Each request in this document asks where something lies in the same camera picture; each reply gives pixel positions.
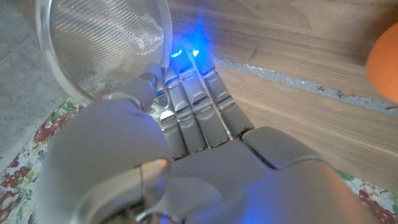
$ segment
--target floral fabric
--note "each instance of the floral fabric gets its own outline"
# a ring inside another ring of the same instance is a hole
[[[36,180],[51,137],[83,107],[66,97],[41,125],[0,177],[0,223],[35,223]],[[150,113],[158,122],[156,110]],[[398,223],[398,194],[339,172],[346,184],[358,194],[364,206],[373,211],[380,223]]]

